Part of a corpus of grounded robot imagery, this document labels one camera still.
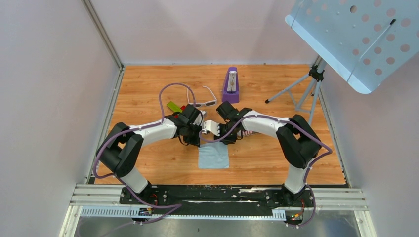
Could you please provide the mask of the light blue cleaning cloth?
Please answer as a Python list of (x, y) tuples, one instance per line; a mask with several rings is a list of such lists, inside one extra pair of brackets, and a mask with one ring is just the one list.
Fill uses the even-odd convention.
[(227, 145), (216, 143), (205, 143), (198, 148), (199, 169), (227, 169), (230, 166)]

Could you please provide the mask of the flag pattern glasses case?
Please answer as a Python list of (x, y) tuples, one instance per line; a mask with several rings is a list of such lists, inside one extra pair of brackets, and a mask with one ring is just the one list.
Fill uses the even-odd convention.
[(241, 131), (240, 135), (241, 137), (248, 137), (248, 136), (252, 136), (252, 135), (256, 135), (258, 134), (258, 132), (254, 132), (254, 131)]

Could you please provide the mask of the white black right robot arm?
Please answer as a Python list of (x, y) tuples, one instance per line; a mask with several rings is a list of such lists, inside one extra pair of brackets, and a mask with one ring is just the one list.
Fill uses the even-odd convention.
[(228, 101), (216, 108), (225, 123), (218, 126), (214, 138), (225, 145), (236, 143), (238, 133), (252, 131), (276, 138), (289, 163), (288, 174), (281, 187), (283, 202), (295, 206), (306, 188), (308, 166), (318, 155), (322, 142), (305, 118), (294, 115), (279, 118), (261, 114), (250, 108), (238, 110)]

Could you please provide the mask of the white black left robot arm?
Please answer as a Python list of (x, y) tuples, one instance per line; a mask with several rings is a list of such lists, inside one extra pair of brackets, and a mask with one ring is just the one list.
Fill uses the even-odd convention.
[(161, 121), (136, 126), (119, 122), (99, 147), (95, 160), (133, 190), (134, 200), (145, 204), (151, 199), (151, 190), (149, 181), (136, 167), (141, 148), (174, 138), (184, 146), (199, 147), (204, 117), (204, 111), (187, 105), (181, 112), (165, 116)]

